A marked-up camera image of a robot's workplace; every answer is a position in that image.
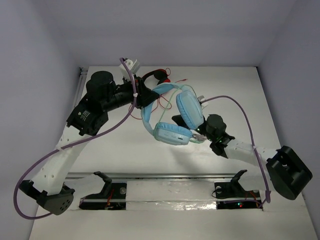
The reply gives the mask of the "light blue headphones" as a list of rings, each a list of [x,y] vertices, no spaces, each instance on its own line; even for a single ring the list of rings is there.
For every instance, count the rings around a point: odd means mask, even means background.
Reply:
[[[140,115],[145,129],[155,140],[173,146],[188,145],[193,138],[193,130],[196,130],[205,121],[203,108],[193,88],[179,83],[161,83],[152,91],[159,96],[176,89],[180,90],[175,97],[179,115],[175,115],[175,124],[163,122],[161,119],[155,127],[150,124],[153,104],[141,109]]]

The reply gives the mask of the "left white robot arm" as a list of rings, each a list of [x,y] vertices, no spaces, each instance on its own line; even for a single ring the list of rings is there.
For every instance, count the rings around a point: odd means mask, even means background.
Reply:
[[[145,107],[160,97],[145,85],[151,75],[152,71],[142,77],[125,73],[122,84],[116,84],[108,71],[97,71],[91,75],[85,86],[87,92],[68,117],[55,150],[37,161],[37,164],[45,164],[32,179],[26,180],[24,174],[18,181],[13,203],[20,216],[28,219],[18,207],[18,191],[36,200],[48,216],[61,215],[71,206],[75,189],[65,184],[65,178],[73,164],[89,141],[114,131],[130,116],[128,112],[120,122],[100,132],[109,120],[110,111],[128,104],[136,108]]]

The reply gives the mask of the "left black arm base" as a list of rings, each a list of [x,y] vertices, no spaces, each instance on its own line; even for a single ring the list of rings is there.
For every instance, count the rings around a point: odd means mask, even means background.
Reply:
[[[100,171],[93,173],[103,181],[98,193],[92,193],[80,199],[81,210],[126,210],[126,182],[113,182],[110,177]]]

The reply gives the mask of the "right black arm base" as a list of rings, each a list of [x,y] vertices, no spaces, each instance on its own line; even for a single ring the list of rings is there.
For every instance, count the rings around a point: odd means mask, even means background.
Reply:
[[[217,200],[218,210],[263,209],[259,190],[244,190],[239,180],[247,170],[240,170],[230,181],[216,182],[211,196]]]

